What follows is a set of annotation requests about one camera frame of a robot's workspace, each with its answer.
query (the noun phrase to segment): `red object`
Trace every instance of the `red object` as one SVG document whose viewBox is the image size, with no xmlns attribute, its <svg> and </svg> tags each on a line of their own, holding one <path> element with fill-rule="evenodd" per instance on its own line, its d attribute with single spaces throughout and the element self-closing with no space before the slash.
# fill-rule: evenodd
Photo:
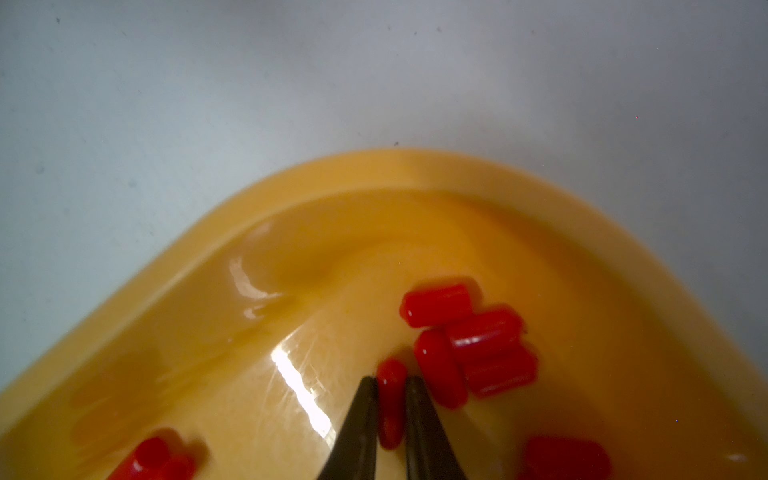
<svg viewBox="0 0 768 480">
<path fill-rule="evenodd" d="M 451 354 L 451 343 L 441 330 L 427 330 L 413 344 L 413 353 L 435 401 L 449 409 L 467 403 L 462 372 Z"/>
<path fill-rule="evenodd" d="M 479 398 L 527 385 L 536 380 L 538 360 L 525 347 L 462 367 L 469 389 Z"/>
<path fill-rule="evenodd" d="M 165 462 L 152 480 L 190 480 L 195 473 L 194 459 L 189 455 L 174 455 Z"/>
<path fill-rule="evenodd" d="M 529 470 L 526 470 L 522 472 L 520 475 L 518 475 L 518 480 L 537 480 L 537 479 Z"/>
<path fill-rule="evenodd" d="M 539 480 L 605 480 L 611 460 L 597 442 L 534 437 L 525 447 L 525 464 Z"/>
<path fill-rule="evenodd" d="M 408 369 L 396 359 L 387 359 L 376 370 L 379 384 L 379 443 L 385 450 L 400 445 L 406 425 L 406 378 Z"/>
<path fill-rule="evenodd" d="M 523 319 L 512 309 L 491 310 L 445 328 L 459 364 L 508 352 L 520 344 Z"/>
<path fill-rule="evenodd" d="M 151 480 L 170 458 L 168 444 L 159 437 L 144 440 L 107 477 L 107 480 Z"/>
<path fill-rule="evenodd" d="M 408 292 L 400 316 L 413 328 L 445 325 L 472 315 L 472 299 L 464 284 Z"/>
</svg>

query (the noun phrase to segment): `red gummy piece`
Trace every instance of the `red gummy piece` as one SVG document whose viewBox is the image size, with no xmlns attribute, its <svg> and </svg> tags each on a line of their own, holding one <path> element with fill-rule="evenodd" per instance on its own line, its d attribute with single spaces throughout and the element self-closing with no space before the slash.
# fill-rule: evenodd
<svg viewBox="0 0 768 480">
<path fill-rule="evenodd" d="M 611 460 L 589 440 L 534 437 L 525 447 L 525 464 L 539 480 L 605 480 Z"/>
<path fill-rule="evenodd" d="M 387 359 L 376 370 L 379 384 L 379 443 L 385 450 L 400 445 L 406 425 L 406 378 L 408 369 L 396 359 Z"/>
<path fill-rule="evenodd" d="M 472 298 L 464 284 L 408 292 L 400 316 L 413 328 L 445 325 L 472 315 Z"/>
<path fill-rule="evenodd" d="M 107 480 L 152 480 L 169 458 L 170 449 L 163 439 L 146 439 L 118 465 Z"/>
<path fill-rule="evenodd" d="M 194 473 L 194 458 L 189 455 L 174 455 L 165 462 L 153 480 L 190 480 Z"/>
<path fill-rule="evenodd" d="M 426 330 L 413 344 L 413 353 L 432 398 L 448 409 L 467 403 L 462 372 L 451 354 L 451 343 L 440 330 Z"/>
<path fill-rule="evenodd" d="M 518 475 L 518 480 L 537 480 L 536 477 L 529 470 L 522 472 Z"/>
<path fill-rule="evenodd" d="M 453 357 L 459 364 L 508 352 L 520 344 L 523 319 L 512 309 L 501 308 L 452 323 L 445 328 Z"/>
<path fill-rule="evenodd" d="M 469 389 L 479 398 L 496 395 L 536 380 L 538 359 L 523 346 L 462 367 Z"/>
</svg>

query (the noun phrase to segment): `tweezers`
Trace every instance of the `tweezers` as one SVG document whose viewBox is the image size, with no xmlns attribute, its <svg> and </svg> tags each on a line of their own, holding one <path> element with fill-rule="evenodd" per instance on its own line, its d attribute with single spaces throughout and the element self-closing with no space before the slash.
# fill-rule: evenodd
<svg viewBox="0 0 768 480">
<path fill-rule="evenodd" d="M 379 398 L 376 379 L 363 377 L 317 480 L 373 480 Z M 408 480 L 466 480 L 424 380 L 406 380 L 406 471 Z"/>
</svg>

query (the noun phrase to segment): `orange plastic container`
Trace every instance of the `orange plastic container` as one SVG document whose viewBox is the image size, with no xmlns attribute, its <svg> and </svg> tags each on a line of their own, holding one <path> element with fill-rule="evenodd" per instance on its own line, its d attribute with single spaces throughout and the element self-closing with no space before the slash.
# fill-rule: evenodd
<svg viewBox="0 0 768 480">
<path fill-rule="evenodd" d="M 196 478 L 314 478 L 359 379 L 408 349 L 403 293 L 469 276 L 522 316 L 532 386 L 439 410 L 470 478 L 530 435 L 600 442 L 615 478 L 768 478 L 768 388 L 686 290 L 573 197 L 497 164 L 372 151 L 218 207 L 0 396 L 0 477 L 99 479 L 163 427 Z M 405 478 L 380 452 L 378 478 Z"/>
</svg>

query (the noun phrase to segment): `white surface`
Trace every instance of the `white surface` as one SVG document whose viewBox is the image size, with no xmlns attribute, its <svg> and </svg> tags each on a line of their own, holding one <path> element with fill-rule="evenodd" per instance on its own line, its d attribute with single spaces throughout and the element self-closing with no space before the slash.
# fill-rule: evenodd
<svg viewBox="0 0 768 480">
<path fill-rule="evenodd" d="M 0 386 L 286 166 L 437 147 L 651 247 L 768 372 L 764 0 L 0 0 Z"/>
</svg>

